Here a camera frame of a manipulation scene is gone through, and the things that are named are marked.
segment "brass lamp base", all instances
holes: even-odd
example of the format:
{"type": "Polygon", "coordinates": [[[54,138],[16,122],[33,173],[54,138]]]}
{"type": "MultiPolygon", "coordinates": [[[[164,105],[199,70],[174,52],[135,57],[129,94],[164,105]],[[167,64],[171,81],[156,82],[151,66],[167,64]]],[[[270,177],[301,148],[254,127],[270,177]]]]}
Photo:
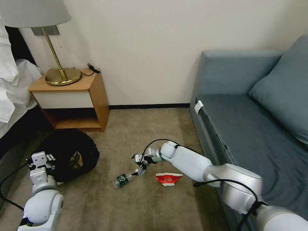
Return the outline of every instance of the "brass lamp base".
{"type": "Polygon", "coordinates": [[[61,70],[54,70],[48,73],[45,77],[46,82],[53,86],[64,86],[72,84],[81,79],[81,72],[74,68],[64,68],[61,70]],[[60,71],[66,74],[66,78],[63,78],[60,71]]]}

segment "drawer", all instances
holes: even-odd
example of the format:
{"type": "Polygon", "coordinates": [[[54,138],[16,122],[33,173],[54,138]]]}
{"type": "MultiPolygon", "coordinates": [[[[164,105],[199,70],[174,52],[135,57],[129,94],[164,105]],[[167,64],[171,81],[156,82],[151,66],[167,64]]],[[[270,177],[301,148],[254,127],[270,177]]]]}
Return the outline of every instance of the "drawer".
{"type": "Polygon", "coordinates": [[[44,109],[93,107],[88,91],[37,91],[32,94],[44,109]]]}

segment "black trash bag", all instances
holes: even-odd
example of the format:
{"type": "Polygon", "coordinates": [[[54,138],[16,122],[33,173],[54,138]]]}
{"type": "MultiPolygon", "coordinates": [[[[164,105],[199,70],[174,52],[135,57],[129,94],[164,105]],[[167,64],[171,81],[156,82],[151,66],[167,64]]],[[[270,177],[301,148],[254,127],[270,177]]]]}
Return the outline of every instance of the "black trash bag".
{"type": "Polygon", "coordinates": [[[78,129],[56,130],[48,135],[35,152],[44,151],[48,174],[57,182],[66,182],[92,170],[98,161],[99,151],[94,141],[78,129]]]}

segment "bed frame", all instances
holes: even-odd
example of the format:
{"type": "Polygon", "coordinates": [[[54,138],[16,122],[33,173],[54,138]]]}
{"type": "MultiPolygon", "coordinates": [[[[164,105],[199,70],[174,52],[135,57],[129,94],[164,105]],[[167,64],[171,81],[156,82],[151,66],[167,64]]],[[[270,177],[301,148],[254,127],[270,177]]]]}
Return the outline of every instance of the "bed frame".
{"type": "MultiPolygon", "coordinates": [[[[9,35],[14,58],[27,59],[36,65],[18,28],[5,28],[9,35]]],[[[20,166],[31,137],[38,129],[41,129],[41,126],[44,129],[51,129],[42,112],[36,107],[29,110],[0,139],[0,181],[20,166]]],[[[13,180],[14,176],[3,184],[2,192],[4,195],[9,191],[13,180]]]]}

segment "baseboard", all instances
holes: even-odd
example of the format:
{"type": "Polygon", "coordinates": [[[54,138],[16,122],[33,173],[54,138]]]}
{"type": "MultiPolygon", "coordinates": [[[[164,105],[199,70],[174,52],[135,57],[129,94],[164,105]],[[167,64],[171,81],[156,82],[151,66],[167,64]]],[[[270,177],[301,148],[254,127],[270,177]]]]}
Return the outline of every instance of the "baseboard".
{"type": "Polygon", "coordinates": [[[109,105],[110,110],[116,109],[149,109],[149,108],[178,108],[189,107],[189,103],[182,104],[138,104],[138,105],[109,105]]]}

